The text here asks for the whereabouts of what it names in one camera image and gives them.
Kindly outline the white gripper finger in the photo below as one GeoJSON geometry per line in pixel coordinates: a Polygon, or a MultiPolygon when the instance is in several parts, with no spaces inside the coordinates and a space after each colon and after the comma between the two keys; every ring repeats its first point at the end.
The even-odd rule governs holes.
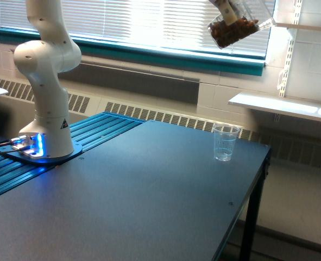
{"type": "Polygon", "coordinates": [[[226,25],[237,21],[237,16],[228,0],[217,0],[216,3],[226,25]]]}

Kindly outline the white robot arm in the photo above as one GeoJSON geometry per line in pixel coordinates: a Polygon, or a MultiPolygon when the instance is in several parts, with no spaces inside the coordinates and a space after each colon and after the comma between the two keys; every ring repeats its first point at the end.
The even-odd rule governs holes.
{"type": "Polygon", "coordinates": [[[29,159],[58,159],[74,153],[68,125],[68,92],[60,85],[58,74],[68,73],[79,83],[106,84],[119,90],[146,88],[154,93],[159,88],[164,98],[172,90],[188,91],[186,103],[196,103],[199,84],[188,80],[162,77],[117,69],[100,69],[82,65],[81,50],[66,29],[61,1],[26,1],[28,21],[40,33],[40,40],[18,45],[14,63],[29,80],[34,94],[34,120],[19,132],[22,141],[13,146],[29,159]]]}

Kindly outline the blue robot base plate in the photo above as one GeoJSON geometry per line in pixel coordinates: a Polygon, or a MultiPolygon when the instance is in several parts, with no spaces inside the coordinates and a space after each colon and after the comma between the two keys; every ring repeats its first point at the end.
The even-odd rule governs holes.
{"type": "Polygon", "coordinates": [[[6,151],[11,150],[10,145],[0,147],[0,152],[5,157],[10,158],[15,161],[20,161],[22,163],[41,165],[41,166],[51,166],[51,165],[63,164],[65,162],[81,155],[83,152],[83,147],[79,143],[73,144],[73,149],[74,150],[71,154],[63,156],[63,157],[57,157],[57,158],[50,158],[50,157],[38,158],[38,157],[34,157],[34,156],[30,157],[30,156],[27,156],[21,152],[8,152],[8,153],[6,153],[6,151]]]}

